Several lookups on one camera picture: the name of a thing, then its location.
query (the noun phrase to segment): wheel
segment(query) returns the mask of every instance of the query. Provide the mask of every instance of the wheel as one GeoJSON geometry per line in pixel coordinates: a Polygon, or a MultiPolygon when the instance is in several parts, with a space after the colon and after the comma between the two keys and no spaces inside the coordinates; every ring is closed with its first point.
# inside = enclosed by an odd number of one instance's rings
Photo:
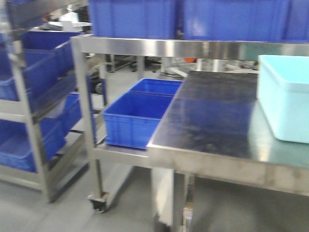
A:
{"type": "Polygon", "coordinates": [[[96,84],[96,86],[95,86],[95,92],[96,92],[97,94],[102,95],[102,93],[103,93],[102,83],[97,83],[97,84],[96,84]]]}
{"type": "Polygon", "coordinates": [[[96,212],[100,214],[103,214],[106,212],[107,210],[106,202],[98,202],[94,200],[90,200],[90,202],[92,203],[92,207],[96,212]]]}

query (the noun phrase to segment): metal frame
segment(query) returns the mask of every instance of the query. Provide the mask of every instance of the metal frame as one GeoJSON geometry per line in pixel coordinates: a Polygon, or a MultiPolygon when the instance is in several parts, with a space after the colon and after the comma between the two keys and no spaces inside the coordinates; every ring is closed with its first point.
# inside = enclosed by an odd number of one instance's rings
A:
{"type": "MultiPolygon", "coordinates": [[[[93,130],[93,117],[91,114],[91,100],[87,89],[85,55],[115,54],[133,55],[139,60],[138,78],[144,73],[142,57],[195,57],[230,60],[257,60],[258,55],[291,55],[307,56],[309,44],[289,43],[263,43],[263,42],[217,42],[217,41],[181,41],[181,40],[153,40],[153,39],[118,39],[95,37],[92,35],[77,36],[72,39],[76,77],[82,98],[82,111],[85,122],[86,148],[90,163],[90,172],[94,184],[91,201],[95,209],[104,212],[108,193],[103,191],[103,181],[99,160],[106,162],[125,163],[152,169],[153,206],[154,206],[154,231],[190,231],[193,209],[193,170],[177,169],[173,163],[155,159],[157,153],[170,153],[173,156],[179,154],[177,150],[168,150],[161,147],[148,151],[140,151],[129,148],[111,147],[103,141],[97,140],[97,131],[93,130]],[[176,172],[185,174],[184,181],[174,179],[176,172]],[[158,192],[163,189],[163,196],[158,198],[158,192]]],[[[232,159],[224,159],[224,162],[233,164],[232,159]]]]}
{"type": "Polygon", "coordinates": [[[23,5],[12,6],[11,3],[5,0],[0,1],[0,32],[4,35],[5,46],[11,60],[11,68],[20,100],[16,102],[0,100],[0,119],[26,124],[37,168],[36,173],[31,173],[0,165],[0,180],[41,190],[49,202],[53,202],[77,176],[85,171],[87,167],[86,162],[73,170],[70,173],[70,178],[64,180],[64,177],[68,176],[68,167],[75,162],[80,150],[83,148],[84,135],[80,133],[67,152],[56,162],[47,162],[39,122],[73,91],[74,83],[63,87],[65,81],[71,82],[69,77],[64,78],[59,84],[44,94],[45,98],[41,97],[37,101],[42,103],[41,105],[38,104],[38,109],[35,112],[32,110],[33,106],[30,105],[28,100],[23,77],[23,69],[26,66],[26,62],[22,52],[22,42],[19,38],[19,33],[21,32],[19,25],[22,22],[65,7],[73,2],[77,2],[77,0],[34,0],[23,5]],[[58,95],[53,94],[53,91],[59,90],[59,88],[61,93],[58,95]],[[48,94],[56,97],[55,102],[48,101],[48,94]]]}

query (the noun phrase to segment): plastic container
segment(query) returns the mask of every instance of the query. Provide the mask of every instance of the plastic container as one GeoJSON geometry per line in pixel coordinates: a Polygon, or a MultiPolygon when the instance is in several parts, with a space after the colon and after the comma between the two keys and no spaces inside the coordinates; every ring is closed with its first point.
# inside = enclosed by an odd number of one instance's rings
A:
{"type": "Polygon", "coordinates": [[[284,40],[293,43],[309,41],[308,0],[291,0],[284,40]]]}
{"type": "Polygon", "coordinates": [[[257,97],[277,139],[309,143],[309,57],[260,56],[257,97]]]}
{"type": "Polygon", "coordinates": [[[65,101],[62,114],[57,117],[61,121],[63,133],[67,135],[81,118],[82,112],[79,103],[79,94],[72,93],[65,101]]]}
{"type": "MultiPolygon", "coordinates": [[[[28,67],[25,70],[25,82],[29,98],[38,98],[56,84],[59,69],[56,57],[49,52],[25,52],[28,67]]],[[[0,99],[18,101],[19,97],[12,76],[6,50],[0,49],[0,99]]]]}
{"type": "Polygon", "coordinates": [[[21,35],[23,48],[38,51],[52,51],[57,57],[59,74],[65,75],[74,67],[70,37],[83,32],[28,31],[21,35]]]}
{"type": "Polygon", "coordinates": [[[13,6],[17,6],[17,5],[25,4],[33,0],[6,0],[6,1],[11,2],[13,6]]]}
{"type": "Polygon", "coordinates": [[[174,39],[176,0],[90,0],[95,36],[174,39]]]}
{"type": "MultiPolygon", "coordinates": [[[[56,120],[44,119],[41,130],[47,160],[50,160],[66,143],[61,124],[56,120]]],[[[25,124],[0,121],[0,164],[36,171],[25,124]]]]}
{"type": "Polygon", "coordinates": [[[137,82],[132,88],[130,88],[129,91],[174,96],[181,84],[182,81],[144,78],[137,82]]]}
{"type": "Polygon", "coordinates": [[[109,145],[146,149],[172,97],[126,93],[103,113],[109,145]]]}
{"type": "Polygon", "coordinates": [[[187,40],[281,41],[289,0],[184,0],[187,40]]]}

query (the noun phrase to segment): blue crate on shelf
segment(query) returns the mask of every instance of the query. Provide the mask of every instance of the blue crate on shelf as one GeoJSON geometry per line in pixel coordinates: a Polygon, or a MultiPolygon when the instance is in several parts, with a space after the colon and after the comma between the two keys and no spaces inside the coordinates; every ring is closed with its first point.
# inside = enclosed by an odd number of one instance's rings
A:
{"type": "Polygon", "coordinates": [[[172,97],[126,93],[103,113],[109,145],[146,149],[172,97]]]}
{"type": "MultiPolygon", "coordinates": [[[[59,68],[49,52],[26,51],[28,67],[24,70],[27,92],[34,100],[57,83],[59,68]]],[[[0,99],[18,101],[14,77],[6,50],[0,49],[0,99]]]]}
{"type": "Polygon", "coordinates": [[[74,67],[70,38],[83,32],[28,31],[21,35],[26,50],[51,51],[57,57],[60,75],[74,67]]]}
{"type": "Polygon", "coordinates": [[[282,40],[289,0],[184,0],[187,40],[282,40]]]}
{"type": "Polygon", "coordinates": [[[129,91],[174,96],[181,84],[182,81],[144,78],[137,82],[132,88],[130,88],[129,91]]]}
{"type": "MultiPolygon", "coordinates": [[[[66,140],[59,121],[44,119],[40,126],[47,160],[50,161],[66,144],[66,140]]],[[[36,171],[25,124],[0,120],[0,164],[29,172],[36,171]]]]}
{"type": "Polygon", "coordinates": [[[90,0],[95,36],[174,39],[176,0],[90,0]]]}
{"type": "Polygon", "coordinates": [[[309,1],[291,0],[284,42],[307,43],[309,41],[309,1]]]}
{"type": "Polygon", "coordinates": [[[309,57],[260,56],[257,97],[277,139],[309,143],[309,57]]]}
{"type": "Polygon", "coordinates": [[[33,1],[33,0],[6,0],[7,2],[11,2],[13,6],[18,6],[25,4],[27,2],[33,1]]]}
{"type": "Polygon", "coordinates": [[[66,99],[63,113],[57,117],[62,123],[64,134],[67,135],[81,118],[82,111],[79,102],[79,94],[72,93],[66,99]]]}

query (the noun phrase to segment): storage rack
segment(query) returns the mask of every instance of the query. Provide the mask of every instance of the storage rack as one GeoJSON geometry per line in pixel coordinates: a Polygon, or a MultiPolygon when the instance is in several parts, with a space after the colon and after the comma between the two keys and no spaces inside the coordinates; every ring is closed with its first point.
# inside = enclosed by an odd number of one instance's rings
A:
{"type": "Polygon", "coordinates": [[[16,89],[20,101],[0,100],[0,119],[26,124],[29,141],[32,147],[36,173],[0,165],[0,179],[41,190],[47,201],[54,201],[72,181],[81,175],[87,168],[87,162],[80,162],[72,166],[79,152],[83,148],[83,131],[77,131],[79,136],[68,148],[66,153],[56,162],[48,162],[42,142],[42,133],[39,126],[51,110],[64,100],[75,89],[75,78],[64,77],[47,94],[38,99],[38,109],[35,112],[30,107],[22,69],[25,60],[22,52],[22,43],[19,39],[20,24],[41,17],[68,4],[79,3],[78,0],[33,0],[28,3],[13,6],[6,0],[0,1],[0,32],[4,35],[6,49],[11,60],[16,89]]]}
{"type": "Polygon", "coordinates": [[[95,54],[116,54],[116,55],[134,55],[139,60],[139,78],[143,77],[143,56],[152,57],[195,57],[210,59],[230,59],[230,60],[257,60],[258,55],[289,55],[289,56],[309,56],[309,44],[291,44],[291,43],[264,43],[264,42],[218,42],[218,41],[181,41],[181,40],[153,40],[153,39],[119,39],[95,37],[92,35],[77,36],[72,39],[74,62],[76,68],[76,77],[79,91],[81,94],[81,106],[85,123],[86,149],[89,157],[90,172],[92,175],[94,187],[90,200],[93,208],[104,212],[110,206],[112,197],[103,191],[103,182],[101,178],[101,169],[99,161],[115,162],[152,169],[153,202],[154,205],[167,204],[168,216],[162,220],[158,218],[159,214],[154,209],[154,228],[155,231],[162,231],[163,228],[169,228],[170,231],[190,231],[192,221],[192,193],[194,186],[194,176],[207,177],[224,180],[227,182],[241,183],[248,186],[274,189],[306,195],[309,192],[309,167],[303,165],[295,166],[295,160],[285,164],[277,164],[270,161],[257,162],[254,159],[231,159],[228,156],[214,156],[212,154],[196,151],[179,151],[168,147],[162,147],[149,143],[148,151],[135,150],[130,148],[108,146],[104,140],[97,139],[97,132],[93,131],[93,117],[91,114],[91,105],[87,89],[85,55],[86,53],[95,54]],[[181,161],[175,164],[177,155],[181,154],[181,161]],[[207,159],[208,167],[217,165],[219,169],[224,170],[224,165],[233,167],[231,177],[226,177],[201,167],[200,159],[207,159]],[[262,172],[261,177],[246,179],[238,172],[239,165],[247,165],[252,172],[256,170],[262,172]],[[174,180],[174,173],[185,174],[184,181],[180,184],[174,180]],[[289,186],[273,185],[274,181],[288,179],[289,186]],[[162,183],[165,182],[166,199],[156,199],[156,193],[162,183]],[[183,191],[174,191],[181,185],[183,191]],[[176,199],[176,195],[184,202],[170,202],[176,199]],[[183,215],[178,215],[176,208],[180,207],[183,215]]]}

